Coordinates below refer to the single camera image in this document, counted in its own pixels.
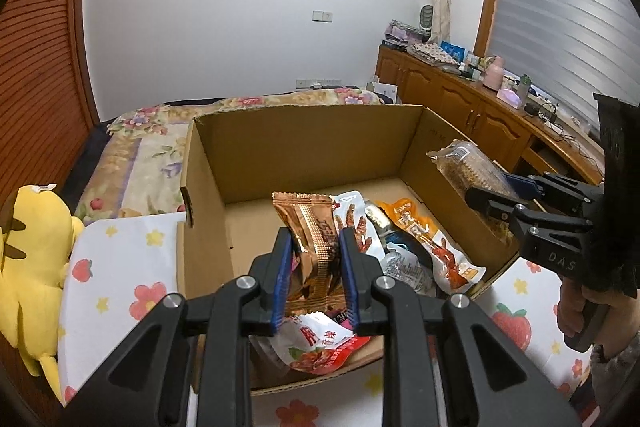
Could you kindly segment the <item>person's right hand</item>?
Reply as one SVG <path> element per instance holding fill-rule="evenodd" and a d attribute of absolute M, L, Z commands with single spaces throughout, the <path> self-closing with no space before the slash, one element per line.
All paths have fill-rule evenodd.
<path fill-rule="evenodd" d="M 594 291 L 565 277 L 560 288 L 559 330 L 570 349 L 599 346 L 605 360 L 622 353 L 639 332 L 639 296 L 621 291 Z"/>

